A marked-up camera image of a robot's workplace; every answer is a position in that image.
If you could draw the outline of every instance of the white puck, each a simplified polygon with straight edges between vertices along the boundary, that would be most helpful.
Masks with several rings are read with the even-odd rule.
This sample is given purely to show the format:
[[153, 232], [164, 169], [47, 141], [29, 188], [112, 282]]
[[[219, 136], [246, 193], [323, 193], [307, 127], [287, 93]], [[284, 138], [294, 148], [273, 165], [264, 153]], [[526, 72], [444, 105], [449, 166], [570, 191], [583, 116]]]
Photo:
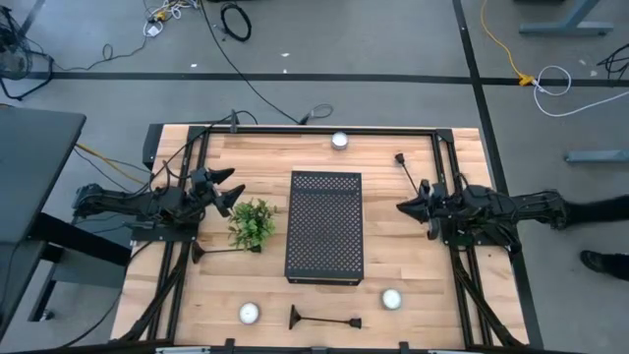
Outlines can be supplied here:
[[332, 136], [332, 148], [334, 149], [346, 149], [348, 143], [349, 138], [347, 137], [347, 134], [343, 132], [334, 133]]
[[382, 305], [387, 310], [397, 310], [402, 307], [402, 294], [395, 289], [387, 289], [382, 293]]
[[247, 303], [240, 308], [240, 322], [245, 325], [252, 325], [259, 317], [259, 309], [254, 303]]

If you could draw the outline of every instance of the potted plant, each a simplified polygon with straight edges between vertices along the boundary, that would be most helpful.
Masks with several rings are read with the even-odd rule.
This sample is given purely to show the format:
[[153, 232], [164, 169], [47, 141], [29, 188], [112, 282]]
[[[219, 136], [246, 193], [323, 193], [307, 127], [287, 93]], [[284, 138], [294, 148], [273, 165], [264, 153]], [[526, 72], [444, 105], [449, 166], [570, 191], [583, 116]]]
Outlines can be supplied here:
[[229, 217], [229, 237], [234, 236], [231, 246], [260, 253], [266, 240], [275, 232], [272, 216], [277, 213], [277, 206], [269, 206], [261, 199], [254, 203], [238, 203]]

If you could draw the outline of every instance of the wooden table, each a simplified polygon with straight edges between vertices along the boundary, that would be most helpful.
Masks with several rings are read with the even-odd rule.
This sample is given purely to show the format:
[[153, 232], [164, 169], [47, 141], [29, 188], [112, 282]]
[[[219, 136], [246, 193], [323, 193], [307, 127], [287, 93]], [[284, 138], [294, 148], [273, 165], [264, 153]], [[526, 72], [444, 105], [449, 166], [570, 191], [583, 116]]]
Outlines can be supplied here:
[[[167, 159], [183, 145], [188, 129], [187, 125], [164, 126], [155, 161]], [[453, 129], [452, 133], [461, 172], [470, 183], [490, 186], [479, 131]], [[350, 136], [348, 149], [336, 151], [330, 147], [330, 138], [327, 134], [290, 132], [210, 135], [205, 166], [236, 168], [221, 189], [246, 184], [240, 201], [260, 198], [276, 205], [277, 231], [262, 254], [214, 254], [206, 255], [197, 265], [189, 262], [176, 344], [223, 345], [226, 338], [235, 338], [238, 346], [397, 348], [400, 341], [408, 341], [411, 348], [463, 347], [449, 251], [440, 241], [428, 240], [425, 224], [395, 208], [397, 203], [411, 199], [414, 191], [394, 154], [404, 152], [416, 183], [422, 178], [435, 181], [430, 139]], [[199, 154], [198, 145], [193, 160]], [[444, 149], [442, 155], [448, 161]], [[177, 173], [181, 156], [169, 165]], [[292, 170], [362, 173], [365, 280], [359, 286], [289, 284], [284, 277]], [[449, 169], [446, 171], [451, 186]], [[163, 174], [154, 182], [164, 183]], [[207, 208], [199, 241], [207, 250], [229, 247], [227, 221], [213, 206]], [[162, 243], [151, 245], [130, 265], [112, 337], [129, 330], [151, 300], [163, 248]], [[507, 254], [498, 247], [477, 247], [477, 254], [487, 301], [514, 336], [528, 342]], [[402, 292], [403, 307], [399, 311], [382, 309], [380, 293], [387, 288]], [[261, 317], [255, 325], [239, 322], [239, 308], [246, 302], [260, 307]], [[361, 317], [363, 329], [301, 322], [289, 331], [291, 304], [305, 316], [340, 320]], [[162, 311], [161, 335], [165, 333], [169, 306], [165, 304]], [[473, 305], [470, 313], [475, 339], [480, 343]]]

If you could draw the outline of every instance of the black desk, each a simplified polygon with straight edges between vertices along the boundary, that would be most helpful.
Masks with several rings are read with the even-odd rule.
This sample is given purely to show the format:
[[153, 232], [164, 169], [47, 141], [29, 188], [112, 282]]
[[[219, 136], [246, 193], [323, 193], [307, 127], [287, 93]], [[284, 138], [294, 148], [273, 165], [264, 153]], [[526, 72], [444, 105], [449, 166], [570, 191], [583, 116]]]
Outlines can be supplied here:
[[64, 248], [118, 266], [129, 259], [129, 249], [41, 212], [85, 121], [81, 114], [0, 108], [0, 339], [39, 260], [58, 263]]

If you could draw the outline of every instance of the black perforated box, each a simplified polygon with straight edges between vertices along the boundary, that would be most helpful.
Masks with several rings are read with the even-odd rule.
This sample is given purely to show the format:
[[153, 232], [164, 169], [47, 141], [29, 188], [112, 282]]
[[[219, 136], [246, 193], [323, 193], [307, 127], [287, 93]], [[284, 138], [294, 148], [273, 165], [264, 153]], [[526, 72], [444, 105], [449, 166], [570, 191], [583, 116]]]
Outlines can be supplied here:
[[288, 281], [358, 285], [364, 273], [361, 174], [293, 171]]

